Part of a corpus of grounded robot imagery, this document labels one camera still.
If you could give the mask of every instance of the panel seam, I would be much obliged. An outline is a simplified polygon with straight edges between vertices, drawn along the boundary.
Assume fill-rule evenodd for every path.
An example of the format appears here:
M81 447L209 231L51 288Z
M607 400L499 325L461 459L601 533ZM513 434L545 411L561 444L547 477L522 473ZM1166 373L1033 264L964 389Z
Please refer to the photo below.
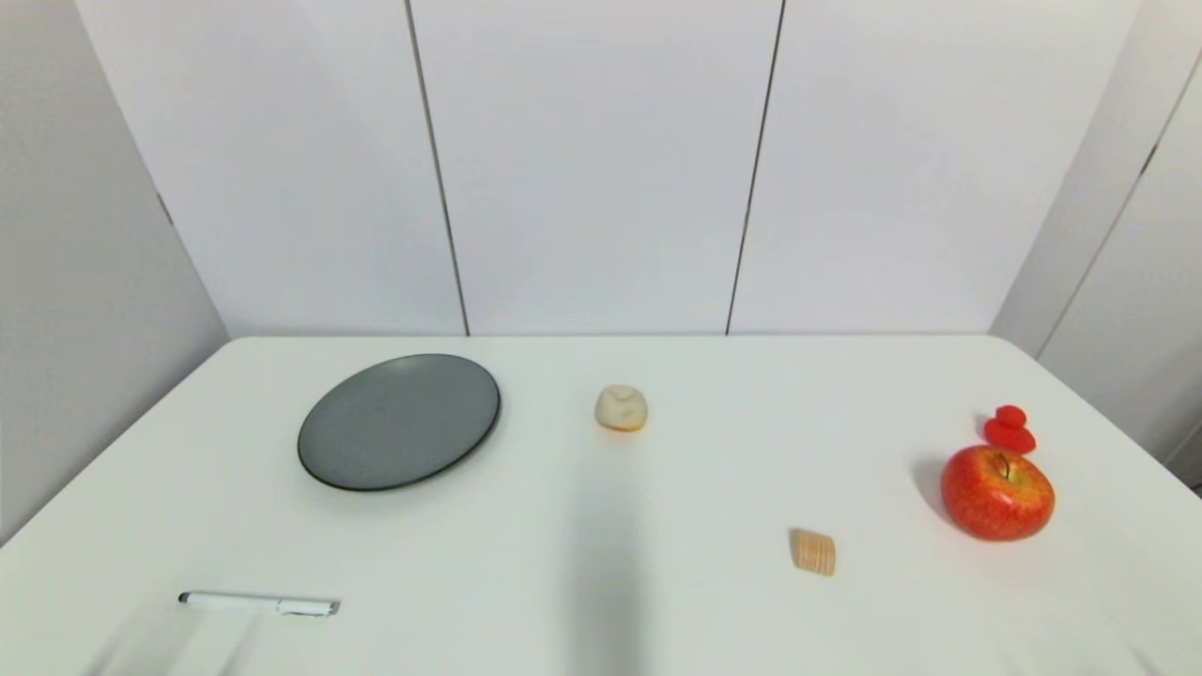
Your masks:
M459 257L454 248L454 232L451 230L451 210L447 208L447 191L442 183L442 162L439 160L439 144L434 138L434 118L430 115L430 97L426 91L426 72L422 69L422 52L417 46L417 23L413 20L411 0L405 0L405 19L409 22L409 42L413 48L413 67L417 71L417 88L422 94L422 109L426 113L426 134L430 140L430 154L434 156L434 176L439 183L439 201L442 204L442 223L447 231L447 244L451 248L451 269L454 272L454 285L459 293L459 312L463 315L463 333L471 336L468 324L468 303L463 296L463 278L459 275Z
M760 117L760 137L755 144L755 161L751 165L751 185L748 188L748 206L743 213L743 235L739 237L739 257L734 263L734 284L731 289L731 306L726 313L726 333L731 334L731 322L734 320L734 298L739 292L739 274L743 272L743 249L748 242L748 224L751 221L751 201L755 197L755 179L760 173L760 153L763 150L763 130L768 123L768 105L772 102L772 83L776 78L776 55L780 53L780 34L785 28L785 7L789 0L780 0L780 16L776 18L776 41L772 46L772 64L768 66L768 88L763 94L763 113Z

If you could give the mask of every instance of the black plate rim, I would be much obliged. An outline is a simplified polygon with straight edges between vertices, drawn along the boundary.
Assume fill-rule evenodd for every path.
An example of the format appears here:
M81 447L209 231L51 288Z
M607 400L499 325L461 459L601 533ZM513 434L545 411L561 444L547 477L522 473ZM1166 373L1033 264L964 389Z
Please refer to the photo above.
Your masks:
M309 419L313 417L313 413L315 410L317 410L317 407L320 407L321 403L326 401L326 397L329 397L331 395L333 395L334 391L337 391L339 387L341 387L349 380L353 380L356 376L358 376L358 375L361 375L361 374L363 374L363 373L365 373L368 370L371 370L373 368L376 368L377 366L383 366L386 363L392 363L392 362L401 361L401 360L409 360L409 358L413 358L413 357L452 357L452 358L457 358L459 361L465 361L465 362L468 362L468 363L470 363L470 364L480 368L481 370L483 370L484 375L488 375L488 381L493 384L493 390L496 392L496 410L493 413L493 420L488 421L488 427L484 429L484 433L480 435L480 439L477 439L475 444L472 444L466 451L464 451L463 455L460 455L459 457L457 457L454 461L447 463L446 466L441 467L440 469L435 469L434 472L432 472L429 474L426 474L423 476L418 476L417 479L412 479L410 481L401 481L400 484L392 484L392 485L388 485L388 486L380 486L377 488L352 488L350 486L339 486L338 484L331 484L329 481L326 481L321 476L317 476L316 474L314 474L313 470L309 469L309 466L304 463L304 456L300 455L300 437L304 435L304 429L305 429L305 427L309 426ZM476 361L469 360L468 357L463 357L463 356L459 356L459 355L447 355L447 354L444 354L444 352L421 352L421 354L416 354L416 355L404 355L404 356L400 356L400 357L393 357L391 360L385 360L382 362L374 363L374 364L371 364L371 366L369 366L367 368L362 368L362 369L352 373L351 375L347 375L346 378L344 378L343 380L340 380L338 383L338 385L334 385L333 387L331 387L329 391L327 391L325 395L321 396L320 399L317 399L317 403L315 403L313 405L313 408L309 409L308 414L305 414L304 422L300 423L300 429L297 431L297 443L296 443L297 459L300 462L300 467L304 468L305 473L309 476L314 478L320 484L325 484L326 486L329 486L331 488L338 488L339 491L347 491L347 492L351 492L351 493L379 493L381 491L395 491L397 488L404 488L406 486L412 486L415 484L421 484L422 481L427 481L429 479L433 479L433 478L442 474L444 472L451 469L452 467L459 464L460 462L468 459L468 457L475 455L476 450L480 449L480 446L482 446L484 444L484 441L493 434L493 429L496 428L496 421L500 420L500 417L501 417L501 407L502 405L504 405L504 402L501 401L501 389L500 389L500 386L496 385L496 378L493 375L493 372L488 370L487 368L484 368L481 363L478 363Z

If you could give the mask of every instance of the pen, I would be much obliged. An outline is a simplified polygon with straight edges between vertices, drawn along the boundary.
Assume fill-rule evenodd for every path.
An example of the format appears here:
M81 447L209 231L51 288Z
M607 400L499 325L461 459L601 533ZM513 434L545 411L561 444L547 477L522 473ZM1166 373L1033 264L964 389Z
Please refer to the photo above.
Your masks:
M222 594L218 592L184 592L179 603L213 610L240 610L246 612L274 612L304 617L329 617L338 612L339 601L310 599L285 599L250 594Z

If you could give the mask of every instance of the cracker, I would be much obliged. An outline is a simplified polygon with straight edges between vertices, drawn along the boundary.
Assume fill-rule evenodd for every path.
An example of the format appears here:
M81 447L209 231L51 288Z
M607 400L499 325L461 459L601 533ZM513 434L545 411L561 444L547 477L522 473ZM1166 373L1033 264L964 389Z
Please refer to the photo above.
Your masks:
M789 532L789 544L793 565L827 577L834 575L834 540L829 536L793 528Z

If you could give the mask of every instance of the wall panel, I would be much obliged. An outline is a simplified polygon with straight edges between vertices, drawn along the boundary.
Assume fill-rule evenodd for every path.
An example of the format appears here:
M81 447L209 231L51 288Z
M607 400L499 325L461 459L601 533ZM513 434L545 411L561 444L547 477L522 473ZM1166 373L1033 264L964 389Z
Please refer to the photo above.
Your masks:
M721 333L780 2L412 6L472 333Z
M732 332L984 332L1138 0L785 12Z
M1202 2L1144 0L1106 95L990 333L1039 357L1202 51Z
M403 2L78 5L233 336L463 332Z
M1195 73L1040 357L1161 461L1202 422L1200 158L1202 77Z
M227 338L76 7L0 4L0 545Z

